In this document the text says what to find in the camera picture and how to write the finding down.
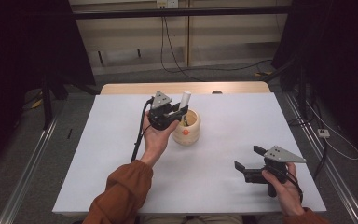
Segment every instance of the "pants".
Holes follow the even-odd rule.
[[[242,216],[146,216],[142,224],[242,224]]]

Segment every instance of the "cable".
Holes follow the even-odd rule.
[[[324,154],[321,157],[321,160],[319,161],[318,166],[316,167],[315,173],[313,173],[312,179],[316,180],[316,177],[318,174],[322,171],[322,168],[324,167],[324,164],[327,159],[327,141],[324,141]]]
[[[170,48],[171,48],[171,53],[172,53],[172,56],[175,60],[175,63],[176,63],[176,66],[179,68],[179,70],[176,70],[176,71],[171,71],[171,70],[168,70],[165,66],[164,66],[164,63],[162,61],[162,49],[164,47],[164,26],[162,26],[162,44],[161,44],[161,51],[160,51],[160,62],[161,62],[161,65],[162,65],[162,68],[166,71],[166,72],[169,72],[169,73],[183,73],[185,71],[197,71],[197,70],[209,70],[209,71],[227,71],[227,72],[230,72],[230,71],[238,71],[238,70],[243,70],[243,69],[247,69],[247,68],[250,68],[250,67],[254,67],[254,66],[258,66],[260,65],[261,63],[266,63],[266,62],[271,62],[272,60],[271,59],[266,59],[266,60],[262,60],[260,62],[257,62],[257,63],[253,63],[251,65],[246,65],[244,67],[239,67],[239,68],[181,68],[179,65],[178,65],[178,62],[176,61],[176,57],[173,53],[173,49],[172,49],[172,44],[171,44],[171,38],[170,38],[170,34],[169,34],[169,31],[168,31],[168,25],[167,25],[167,21],[164,17],[164,20],[162,21],[164,23],[165,21],[165,26],[166,26],[166,33],[167,33],[167,37],[168,37],[168,40],[169,40],[169,43],[170,43]]]
[[[339,153],[341,156],[347,158],[348,160],[352,160],[352,161],[357,161],[358,160],[358,156],[357,158],[352,158],[352,157],[349,157],[347,155],[345,155],[344,153],[340,152],[338,149],[336,149],[335,147],[333,147],[328,141],[327,139],[325,138],[324,141],[326,141],[327,145],[330,146],[332,149],[334,149],[337,153]]]
[[[144,137],[144,134],[142,132],[142,129],[144,127],[144,118],[145,118],[145,111],[146,111],[146,108],[147,108],[147,105],[151,105],[153,103],[153,97],[146,101],[145,105],[144,105],[144,109],[142,110],[142,117],[141,117],[141,125],[139,127],[139,132],[138,132],[138,138],[136,139],[136,142],[135,142],[135,147],[133,149],[133,152],[132,152],[132,157],[131,157],[131,162],[135,161],[136,159],[136,155],[138,154],[138,149],[139,149],[139,146],[141,145],[141,140],[142,140],[142,137]]]
[[[290,172],[287,172],[287,174],[284,174],[282,171],[276,169],[273,166],[269,166],[268,168],[273,169],[278,175],[280,175],[281,177],[286,178],[287,180],[289,180],[296,187],[296,189],[298,191],[298,195],[300,197],[300,202],[302,203],[304,195],[303,195],[303,191],[302,191],[301,187],[298,185],[297,178],[293,174],[291,174]]]
[[[168,70],[164,67],[164,63],[162,62],[162,49],[164,48],[164,22],[165,22],[165,29],[166,29],[166,32],[167,32],[168,41],[170,42],[171,53],[172,53],[173,59],[175,60],[175,63],[176,63],[177,68],[180,70],[180,72],[181,72],[183,75],[185,75],[185,77],[189,77],[189,78],[192,78],[192,79],[197,80],[197,81],[200,81],[200,82],[205,82],[204,80],[201,80],[201,79],[199,79],[199,78],[189,76],[189,75],[186,74],[185,71],[182,70],[182,68],[179,66],[178,62],[176,61],[175,54],[173,53],[171,38],[170,38],[170,34],[169,34],[169,32],[168,32],[167,19],[166,19],[165,17],[162,17],[161,20],[162,20],[162,38],[161,38],[161,39],[162,39],[162,44],[161,44],[160,59],[161,59],[161,64],[162,64],[162,67],[164,68],[164,70],[165,70],[165,71],[168,71]]]
[[[345,137],[343,137],[341,134],[339,134],[338,132],[336,132],[333,128],[331,128],[330,126],[328,126],[328,125],[317,115],[317,113],[313,110],[312,107],[311,107],[310,109],[311,109],[312,112],[315,114],[316,118],[318,118],[328,129],[330,129],[331,131],[333,131],[333,133],[336,133],[339,137],[341,137],[342,139],[344,139],[349,145],[351,145],[351,146],[356,150],[356,152],[357,152],[357,154],[358,154],[358,149],[357,149],[357,147],[355,147],[350,141],[348,141],[348,140],[347,140]],[[342,156],[344,156],[344,157],[346,157],[346,158],[348,158],[348,159],[350,159],[350,160],[354,160],[354,161],[358,160],[358,157],[357,157],[356,159],[354,159],[354,158],[349,158],[349,157],[343,155],[341,152],[339,152],[339,151],[336,150],[333,146],[331,146],[330,143],[328,143],[326,139],[324,139],[324,140],[326,141],[326,143],[327,143],[332,149],[334,149],[336,152],[338,152],[338,153],[341,154]]]

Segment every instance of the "white object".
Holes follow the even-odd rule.
[[[181,99],[180,94],[170,97]],[[54,213],[87,214],[109,174],[130,162],[148,99],[148,94],[96,96]],[[234,168],[234,161],[247,168],[264,165],[254,146],[280,146],[302,157],[274,93],[193,94],[191,101],[202,115],[202,136],[191,148],[170,138],[153,168],[153,185],[139,213],[280,213],[278,200],[268,196],[268,185],[246,183]],[[138,158],[144,148],[142,142]],[[297,164],[296,173],[304,191],[302,205],[325,211],[307,165]]]
[[[167,8],[179,8],[178,0],[167,0]]]
[[[179,109],[185,107],[188,105],[188,102],[190,101],[190,97],[191,97],[191,92],[190,91],[184,91],[182,94],[182,100],[180,101],[179,104]]]
[[[318,129],[318,136],[320,138],[329,138],[330,133],[327,129]]]

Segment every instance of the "person's arm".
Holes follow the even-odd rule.
[[[295,164],[288,162],[286,165],[288,172],[296,177]],[[275,175],[267,170],[263,170],[262,175],[274,186],[277,192],[283,213],[283,223],[329,223],[324,218],[313,213],[309,208],[303,208],[301,206],[297,188],[290,181],[286,181],[286,183],[282,184]]]
[[[107,179],[105,192],[91,204],[84,224],[133,223],[138,210],[144,205],[151,188],[152,167],[161,157],[168,138],[178,125],[174,121],[164,131],[149,127],[146,113],[143,130],[145,153],[139,161],[120,166]]]

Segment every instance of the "hand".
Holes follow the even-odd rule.
[[[153,167],[167,147],[168,138],[179,124],[179,120],[172,122],[166,130],[159,131],[150,126],[148,114],[149,111],[145,113],[144,117],[143,130],[145,138],[145,153],[142,156],[141,161]]]
[[[296,166],[292,162],[286,163],[290,174],[296,178]],[[264,178],[271,183],[277,191],[278,200],[282,209],[282,213],[287,217],[301,216],[304,209],[301,206],[300,197],[297,188],[290,182],[281,184],[277,177],[267,170],[261,173]]]

